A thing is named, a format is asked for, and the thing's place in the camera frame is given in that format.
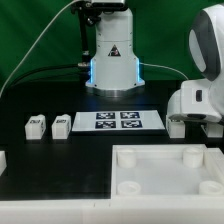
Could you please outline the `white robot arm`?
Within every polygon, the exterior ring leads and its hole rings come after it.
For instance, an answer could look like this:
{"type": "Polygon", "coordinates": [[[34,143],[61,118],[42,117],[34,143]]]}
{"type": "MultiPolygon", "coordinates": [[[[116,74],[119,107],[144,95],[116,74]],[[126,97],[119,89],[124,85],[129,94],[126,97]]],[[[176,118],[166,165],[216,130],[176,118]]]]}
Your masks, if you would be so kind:
{"type": "MultiPolygon", "coordinates": [[[[125,0],[78,0],[71,6],[83,26],[96,27],[96,54],[86,87],[108,96],[145,84],[133,52],[132,12],[125,0]]],[[[201,10],[189,32],[189,50],[202,73],[184,81],[168,101],[168,120],[217,123],[224,126],[224,3],[201,10]]]]}

